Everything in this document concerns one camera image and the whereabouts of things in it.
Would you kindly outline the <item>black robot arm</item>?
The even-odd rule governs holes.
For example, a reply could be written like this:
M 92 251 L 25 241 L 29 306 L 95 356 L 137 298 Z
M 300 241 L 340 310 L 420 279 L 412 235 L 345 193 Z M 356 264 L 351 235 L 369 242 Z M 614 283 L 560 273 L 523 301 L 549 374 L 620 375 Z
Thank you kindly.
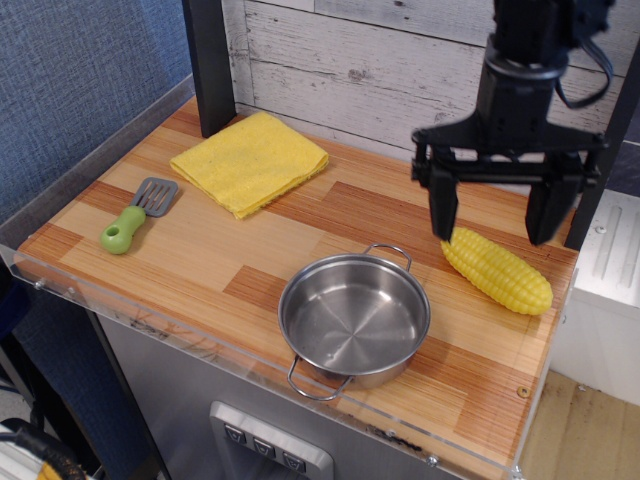
M 551 102 L 572 110 L 602 99 L 614 68 L 593 38 L 608 29 L 609 1 L 497 1 L 477 100 L 459 122 L 417 129 L 412 178 L 429 192 L 433 233 L 448 241 L 465 183 L 527 185 L 525 226 L 531 244 L 550 241 L 585 188 L 600 175 L 605 135 L 553 124 Z M 569 54 L 580 49 L 604 84 L 581 99 L 562 87 Z

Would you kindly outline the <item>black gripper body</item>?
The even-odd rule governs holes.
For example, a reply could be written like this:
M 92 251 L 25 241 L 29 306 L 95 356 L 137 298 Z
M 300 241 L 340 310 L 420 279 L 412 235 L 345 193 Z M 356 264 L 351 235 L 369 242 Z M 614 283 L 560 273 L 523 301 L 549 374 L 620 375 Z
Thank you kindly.
M 412 179 L 424 188 L 460 182 L 593 185 L 605 137 L 548 120 L 553 97 L 564 94 L 567 60 L 561 55 L 549 64 L 522 64 L 486 55 L 474 112 L 413 132 Z

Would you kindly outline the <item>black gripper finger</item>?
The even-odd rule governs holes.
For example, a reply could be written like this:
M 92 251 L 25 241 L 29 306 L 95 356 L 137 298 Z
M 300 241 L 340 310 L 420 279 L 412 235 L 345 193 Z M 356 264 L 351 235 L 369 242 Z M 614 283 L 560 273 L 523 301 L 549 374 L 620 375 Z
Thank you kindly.
M 583 181 L 578 177 L 552 179 L 531 187 L 525 226 L 532 245 L 554 238 L 582 187 Z
M 428 190 L 433 233 L 441 240 L 450 240 L 458 208 L 457 178 L 449 171 L 433 167 Z

